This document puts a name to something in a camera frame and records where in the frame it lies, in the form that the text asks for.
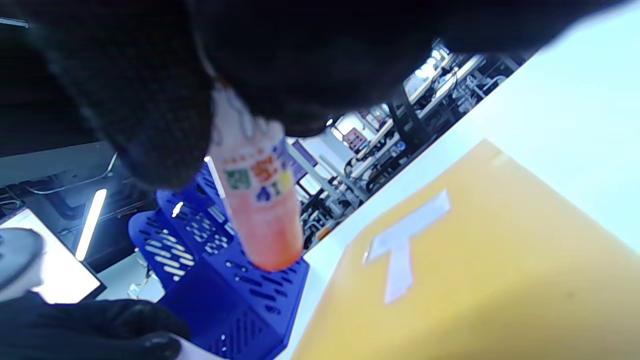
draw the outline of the blue tube rack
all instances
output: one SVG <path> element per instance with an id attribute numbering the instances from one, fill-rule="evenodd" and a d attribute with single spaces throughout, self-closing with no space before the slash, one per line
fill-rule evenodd
<path id="1" fill-rule="evenodd" d="M 132 217 L 129 234 L 165 288 L 158 303 L 189 325 L 194 344 L 225 359 L 274 359 L 289 342 L 309 265 L 251 264 L 217 192 L 202 191 L 208 171 L 183 191 L 157 192 L 159 209 Z"/>

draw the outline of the person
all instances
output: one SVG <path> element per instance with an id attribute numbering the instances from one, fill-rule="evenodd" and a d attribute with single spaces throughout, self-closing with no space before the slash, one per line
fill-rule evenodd
<path id="1" fill-rule="evenodd" d="M 623 2 L 5 1 L 129 172 L 173 189 L 192 180 L 209 149 L 214 82 L 289 136 L 312 136 L 334 115 L 385 101 L 437 38 L 454 53 L 537 49 Z M 180 345 L 170 332 L 188 336 L 146 302 L 53 306 L 28 293 L 0 304 L 3 359 L 172 360 Z"/>

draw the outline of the computer monitor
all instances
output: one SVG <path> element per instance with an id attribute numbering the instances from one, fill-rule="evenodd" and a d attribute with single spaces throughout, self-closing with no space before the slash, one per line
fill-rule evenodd
<path id="1" fill-rule="evenodd" d="M 69 251 L 42 221 L 27 208 L 0 220 L 0 228 L 31 229 L 44 239 L 42 285 L 33 288 L 51 304 L 74 304 L 93 299 L 106 287 Z"/>

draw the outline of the black glove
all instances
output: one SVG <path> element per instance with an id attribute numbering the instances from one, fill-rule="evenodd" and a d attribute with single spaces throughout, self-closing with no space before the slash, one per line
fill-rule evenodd
<path id="1" fill-rule="evenodd" d="M 186 324 L 141 300 L 50 305 L 36 293 L 0 303 L 3 360 L 174 360 Z"/>

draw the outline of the sample tube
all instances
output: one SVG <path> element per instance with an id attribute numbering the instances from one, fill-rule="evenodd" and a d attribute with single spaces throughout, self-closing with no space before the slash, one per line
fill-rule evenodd
<path id="1" fill-rule="evenodd" d="M 263 270 L 287 268 L 301 256 L 303 235 L 284 127 L 254 117 L 225 85 L 216 85 L 213 101 L 209 156 L 244 251 Z"/>

